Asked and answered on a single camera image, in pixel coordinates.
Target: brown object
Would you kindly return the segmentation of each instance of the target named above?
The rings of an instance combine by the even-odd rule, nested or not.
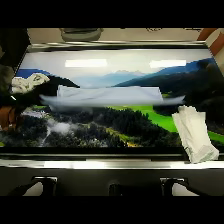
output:
[[[19,114],[16,114],[16,109],[13,107],[0,108],[0,125],[2,130],[16,129]]]

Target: floor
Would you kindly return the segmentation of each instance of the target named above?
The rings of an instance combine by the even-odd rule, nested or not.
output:
[[[208,46],[216,39],[219,30],[216,30],[207,40]],[[183,28],[163,28],[158,31],[147,31],[146,28],[103,28],[100,41],[134,41],[134,40],[197,40],[197,30]],[[30,28],[31,43],[63,42],[59,28]],[[216,61],[224,74],[224,48],[217,54]]]

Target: white cloth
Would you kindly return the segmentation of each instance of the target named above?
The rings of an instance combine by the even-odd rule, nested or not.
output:
[[[41,73],[33,73],[27,79],[21,77],[14,77],[12,79],[13,93],[26,93],[31,91],[35,86],[48,82],[50,79]]]
[[[208,136],[205,112],[181,106],[179,113],[172,117],[191,163],[218,159],[219,151],[211,144]]]
[[[80,89],[59,86],[57,97],[41,96],[51,108],[103,107],[113,105],[162,104],[158,87],[111,87]]]

